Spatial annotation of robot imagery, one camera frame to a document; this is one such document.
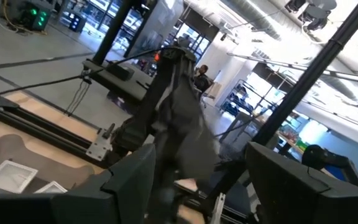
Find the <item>black cable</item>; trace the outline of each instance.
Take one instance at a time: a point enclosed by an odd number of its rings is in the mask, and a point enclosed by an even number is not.
[[[12,93],[12,92],[15,92],[15,91],[20,91],[20,90],[25,90],[25,89],[28,89],[28,88],[35,88],[35,87],[40,87],[40,86],[45,86],[45,85],[53,85],[53,84],[57,84],[57,83],[67,82],[67,81],[74,80],[74,79],[77,79],[77,78],[82,78],[82,75],[77,75],[77,76],[74,76],[74,77],[64,78],[64,79],[61,79],[61,80],[55,80],[55,81],[50,81],[50,82],[44,82],[44,83],[38,83],[38,84],[33,84],[33,85],[22,86],[22,87],[14,88],[14,89],[11,89],[11,90],[0,91],[0,95],[6,94],[6,93]]]
[[[82,100],[84,99],[86,93],[88,92],[89,88],[90,88],[90,84],[87,83],[85,89],[81,92],[81,95],[78,99],[78,101],[76,102],[74,108],[72,109],[72,111],[70,112],[70,114],[68,114],[68,116],[73,115],[73,113],[75,112],[75,110],[77,109],[77,107],[80,105],[80,103],[82,102]]]
[[[78,87],[77,91],[75,91],[75,94],[73,96],[73,99],[71,100],[70,104],[67,106],[67,108],[65,109],[63,114],[68,114],[68,111],[71,109],[71,107],[73,106],[73,103],[76,101],[77,99],[77,95],[79,94],[79,92],[82,89],[82,85],[84,84],[84,81],[82,80],[80,83],[80,87]]]
[[[224,29],[224,30],[221,30],[221,32],[224,32],[224,31],[226,31],[226,30],[231,30],[231,29],[234,29],[234,28],[237,28],[237,27],[240,27],[240,26],[246,26],[246,25],[251,24],[251,23],[253,23],[253,22],[257,22],[257,21],[259,21],[259,20],[261,20],[261,19],[268,18],[268,17],[270,17],[270,16],[272,16],[272,15],[276,15],[277,13],[283,11],[284,9],[285,9],[285,8],[282,8],[282,9],[278,10],[277,12],[270,13],[269,15],[266,15],[266,16],[261,17],[261,18],[258,18],[258,19],[254,19],[253,21],[250,21],[250,22],[246,22],[246,23],[243,23],[243,24],[239,24],[239,25],[236,25],[236,26],[232,26],[232,27],[230,27],[230,28],[226,28],[226,29]]]
[[[116,61],[116,62],[108,65],[106,68],[100,68],[100,69],[98,69],[96,71],[93,71],[93,72],[90,72],[88,74],[81,74],[81,75],[76,75],[76,76],[73,76],[73,77],[63,78],[61,80],[38,83],[38,84],[33,84],[33,85],[22,86],[22,87],[19,87],[19,88],[13,88],[11,90],[0,91],[0,95],[7,94],[7,93],[13,93],[15,91],[20,91],[20,90],[25,90],[25,89],[28,89],[28,88],[35,88],[35,87],[40,87],[40,86],[45,86],[45,85],[53,85],[53,84],[57,84],[57,83],[67,82],[67,81],[74,80],[74,79],[77,79],[77,78],[82,78],[82,79],[84,79],[84,77],[91,78],[93,75],[95,75],[95,74],[97,74],[97,73],[99,73],[99,72],[101,72],[104,69],[107,69],[109,67],[118,65],[120,63],[126,62],[128,60],[132,60],[132,59],[137,58],[137,57],[141,57],[143,55],[151,54],[151,53],[158,52],[158,51],[161,51],[161,50],[168,50],[168,49],[180,49],[180,48],[179,47],[162,47],[162,48],[155,49],[155,50],[147,50],[147,51],[142,52],[140,54],[133,55],[131,57]]]

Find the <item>wire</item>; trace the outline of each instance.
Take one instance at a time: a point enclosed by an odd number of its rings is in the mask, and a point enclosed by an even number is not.
[[[17,31],[19,31],[19,29],[16,28],[16,27],[14,27],[14,28],[15,28],[14,30],[6,28],[6,26],[4,26],[4,25],[1,24],[1,21],[0,21],[0,26],[1,26],[4,30],[6,30],[6,31],[8,31],[8,32],[16,33]]]
[[[84,83],[85,83],[84,80],[82,80],[81,83],[80,83],[80,87],[78,87],[77,91],[75,91],[75,94],[74,94],[73,99],[71,100],[70,104],[67,106],[67,108],[66,108],[66,110],[64,111],[63,114],[68,114],[68,111],[71,109],[71,107],[73,106],[73,103],[76,101],[77,95],[78,95],[79,92],[81,91],[82,85],[83,85]]]
[[[240,26],[246,26],[246,25],[251,24],[251,23],[253,23],[253,22],[257,22],[257,21],[259,21],[259,20],[261,20],[261,19],[268,18],[268,17],[270,17],[270,16],[276,15],[277,13],[283,11],[284,9],[285,9],[285,7],[283,7],[282,9],[280,9],[280,10],[278,10],[278,11],[276,11],[276,12],[270,13],[270,14],[264,16],[264,17],[261,17],[261,18],[258,18],[258,19],[254,19],[253,21],[246,22],[246,23],[243,23],[243,24],[238,24],[238,25],[232,26],[232,27],[230,27],[230,28],[226,28],[226,29],[224,29],[224,30],[221,30],[221,32],[227,31],[227,30],[231,30],[231,29],[234,29],[234,28],[237,28],[237,27],[240,27]]]
[[[73,76],[73,77],[63,78],[63,79],[61,79],[61,80],[55,80],[55,81],[50,81],[50,82],[38,83],[38,84],[33,84],[33,85],[22,86],[22,87],[19,87],[19,88],[13,88],[13,89],[11,89],[11,90],[0,91],[0,95],[7,94],[7,93],[13,93],[13,92],[15,92],[15,91],[20,91],[20,90],[25,90],[25,89],[28,89],[28,88],[35,88],[35,87],[40,87],[40,86],[53,85],[53,84],[57,84],[57,83],[67,82],[67,81],[74,80],[74,79],[77,79],[77,78],[82,78],[82,79],[84,79],[84,77],[92,78],[93,75],[96,75],[96,74],[98,74],[99,72],[101,72],[101,71],[103,71],[103,70],[105,70],[105,69],[107,69],[107,68],[109,68],[109,67],[118,65],[118,64],[120,64],[120,63],[129,61],[129,60],[132,60],[132,59],[137,58],[137,57],[141,57],[141,56],[143,56],[143,55],[147,55],[147,54],[151,54],[151,53],[154,53],[154,52],[158,52],[158,51],[160,51],[160,50],[168,50],[168,49],[180,49],[180,50],[181,50],[181,48],[178,48],[178,47],[162,47],[162,48],[155,49],[155,50],[147,50],[147,51],[142,52],[142,53],[139,53],[139,54],[137,54],[137,55],[133,55],[133,56],[131,56],[131,57],[128,57],[128,58],[125,58],[125,59],[116,61],[116,62],[114,62],[114,63],[111,63],[111,64],[108,65],[106,68],[100,68],[100,69],[95,70],[95,71],[90,72],[90,73],[84,73],[84,74],[76,75],[76,76]]]
[[[25,89],[28,89],[28,88],[35,88],[35,87],[40,87],[40,86],[45,86],[45,85],[53,85],[53,84],[57,84],[57,83],[67,82],[67,81],[74,80],[74,79],[77,79],[77,78],[82,78],[82,77],[83,77],[82,75],[77,75],[77,76],[74,76],[74,77],[64,78],[64,79],[61,79],[61,80],[55,80],[55,81],[50,81],[50,82],[44,82],[44,83],[38,83],[38,84],[33,84],[33,85],[22,86],[22,87],[14,88],[14,89],[11,89],[11,90],[0,91],[0,95],[6,94],[6,93],[13,93],[15,91],[20,91],[20,90],[25,90]]]
[[[88,92],[89,88],[90,88],[90,84],[87,84],[87,86],[85,87],[85,89],[83,89],[83,91],[80,94],[79,99],[77,100],[73,110],[70,112],[70,114],[68,114],[68,116],[73,115],[73,113],[75,112],[75,110],[77,109],[77,107],[80,105],[80,103],[82,102],[82,100],[84,99],[86,93]]]

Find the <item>metal frame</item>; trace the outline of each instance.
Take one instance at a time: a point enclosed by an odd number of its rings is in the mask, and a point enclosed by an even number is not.
[[[92,142],[89,140],[21,108],[17,103],[5,99],[2,96],[0,96],[0,122],[12,126],[19,131],[23,131],[63,151],[69,152],[96,166],[104,169],[109,167],[107,162],[98,161],[86,155],[86,151],[92,145]]]

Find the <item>blue object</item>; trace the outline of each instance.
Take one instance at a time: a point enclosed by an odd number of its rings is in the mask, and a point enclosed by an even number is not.
[[[342,172],[341,168],[338,167],[334,167],[334,166],[326,166],[325,169],[332,174],[335,178],[339,179],[339,180],[343,180],[343,181],[347,181],[345,178],[345,175]]]

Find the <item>ceiling duct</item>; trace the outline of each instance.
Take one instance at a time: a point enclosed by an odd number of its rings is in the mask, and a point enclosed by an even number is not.
[[[246,21],[249,21],[255,30],[263,30],[275,40],[284,41],[290,37],[296,37],[304,40],[306,45],[309,45],[310,49],[305,49],[305,51],[313,49],[319,52],[321,50],[321,47],[309,42],[301,33],[300,27],[268,0],[221,0],[221,2],[238,13]],[[293,46],[293,48],[305,47],[306,45]],[[354,101],[355,105],[358,105],[357,97],[338,78],[321,76],[320,80]]]

